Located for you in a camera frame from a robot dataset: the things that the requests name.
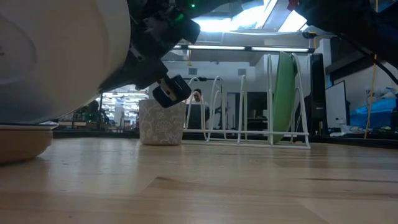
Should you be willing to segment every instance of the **cable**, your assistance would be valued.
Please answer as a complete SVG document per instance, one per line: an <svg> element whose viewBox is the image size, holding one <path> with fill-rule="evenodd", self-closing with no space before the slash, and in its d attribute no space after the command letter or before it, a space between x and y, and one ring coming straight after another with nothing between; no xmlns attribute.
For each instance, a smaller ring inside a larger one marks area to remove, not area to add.
<svg viewBox="0 0 398 224"><path fill-rule="evenodd" d="M379 0L376 0L376 12L379 12ZM376 61L377 54L374 54L374 63L373 63L373 77L372 77L372 88L371 88L371 101L368 109L368 122L366 123L365 136L364 139L368 138L368 129L371 124L371 113L372 113L372 103L373 103L373 93L374 93L374 79L376 77Z"/></svg>

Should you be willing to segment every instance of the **floor plank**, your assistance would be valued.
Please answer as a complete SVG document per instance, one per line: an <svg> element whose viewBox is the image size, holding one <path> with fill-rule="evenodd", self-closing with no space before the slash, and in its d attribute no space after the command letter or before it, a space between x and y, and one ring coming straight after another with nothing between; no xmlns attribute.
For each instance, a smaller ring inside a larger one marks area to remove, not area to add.
<svg viewBox="0 0 398 224"><path fill-rule="evenodd" d="M396 223L398 151L56 139L0 167L0 223Z"/></svg>

